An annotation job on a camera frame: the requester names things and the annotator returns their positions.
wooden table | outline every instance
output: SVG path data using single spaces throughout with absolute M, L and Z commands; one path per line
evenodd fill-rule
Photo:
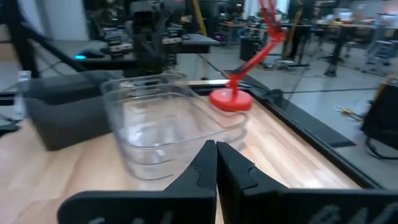
M 225 83 L 226 80 L 192 84 Z M 351 179 L 259 103 L 248 112 L 243 155 L 291 188 L 358 189 Z M 59 205 L 84 190 L 134 190 L 113 134 L 45 151 L 29 122 L 0 139 L 0 217 L 8 223 L 56 223 Z M 217 223 L 222 223 L 218 210 Z

chair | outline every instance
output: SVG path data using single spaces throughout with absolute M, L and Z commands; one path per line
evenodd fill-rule
M 386 24 L 376 25 L 372 42 L 365 53 L 366 59 L 364 66 L 362 66 L 363 73 L 381 71 L 384 75 L 387 75 L 388 71 L 383 68 L 390 65 L 390 59 L 397 57 L 398 40 L 386 41 L 386 32 Z

black storage bin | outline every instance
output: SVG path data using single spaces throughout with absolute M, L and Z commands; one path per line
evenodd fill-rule
M 100 85 L 113 78 L 90 71 L 21 82 L 27 116 L 48 151 L 111 132 Z

red lamp base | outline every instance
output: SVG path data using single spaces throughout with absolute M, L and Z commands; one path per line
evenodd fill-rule
M 241 90 L 233 93 L 231 88 L 212 91 L 209 100 L 211 104 L 224 111 L 247 111 L 253 103 L 253 98 L 249 93 Z

transparent plastic bin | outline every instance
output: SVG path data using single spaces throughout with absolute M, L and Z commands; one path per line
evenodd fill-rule
M 130 174 L 174 180 L 208 139 L 235 149 L 246 135 L 245 113 L 216 109 L 188 85 L 146 85 L 104 95 L 108 118 Z
M 178 83 L 188 85 L 188 79 L 182 73 L 168 73 L 161 75 L 149 75 L 145 77 L 123 78 L 119 80 L 111 80 L 101 85 L 102 94 L 107 94 L 115 90 L 123 90 L 127 88 L 136 88 L 145 85 L 160 85 L 168 83 Z

